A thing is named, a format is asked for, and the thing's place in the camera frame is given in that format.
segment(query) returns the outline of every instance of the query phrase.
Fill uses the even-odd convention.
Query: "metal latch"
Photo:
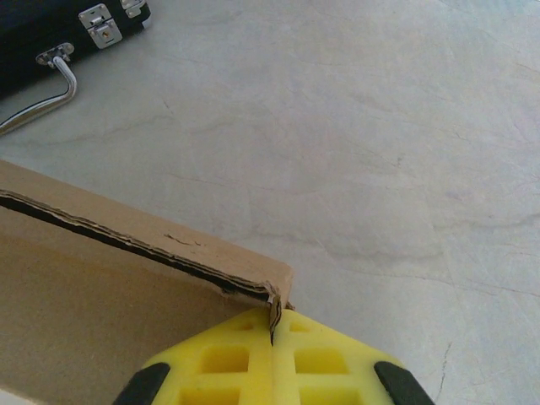
[[[146,0],[120,0],[121,7],[126,10],[127,17],[134,19],[141,15],[141,8],[146,4]]]
[[[71,101],[77,93],[77,78],[75,78],[75,75],[66,62],[69,62],[69,55],[74,51],[75,47],[73,44],[66,42],[35,57],[35,61],[40,65],[58,69],[67,80],[67,90],[64,94],[55,95],[50,99],[35,103],[0,123],[0,137]]]
[[[84,28],[100,49],[114,45],[122,40],[122,33],[112,18],[109,9],[103,3],[79,13],[78,19],[83,23]]]

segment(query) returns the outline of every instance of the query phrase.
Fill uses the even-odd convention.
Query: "black case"
[[[79,19],[85,10],[105,5],[121,31],[120,42],[141,31],[150,16],[148,4],[123,1],[143,4],[137,7],[138,15],[129,18],[122,0],[0,0],[0,98],[54,72],[36,62],[42,52],[73,44],[69,58],[76,62],[100,51]]]

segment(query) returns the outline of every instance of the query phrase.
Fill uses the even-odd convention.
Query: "chrome handle bracket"
[[[0,137],[13,131],[14,129],[43,116],[56,108],[71,101],[77,93],[77,78],[66,62],[69,62],[69,55],[74,51],[72,44],[65,43],[43,52],[35,58],[40,65],[56,68],[67,80],[67,90],[63,94],[55,95],[49,99],[40,101],[19,111],[0,124]]]

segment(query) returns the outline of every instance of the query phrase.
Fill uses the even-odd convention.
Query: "torn cardboard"
[[[281,262],[3,161],[0,224],[0,385],[39,401],[110,403],[153,354],[288,303]]]

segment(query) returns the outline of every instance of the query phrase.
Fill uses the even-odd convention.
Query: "black briefcase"
[[[65,94],[1,123],[0,135],[72,99],[68,64],[138,33],[149,17],[146,0],[0,0],[0,99],[55,70],[68,83]]]

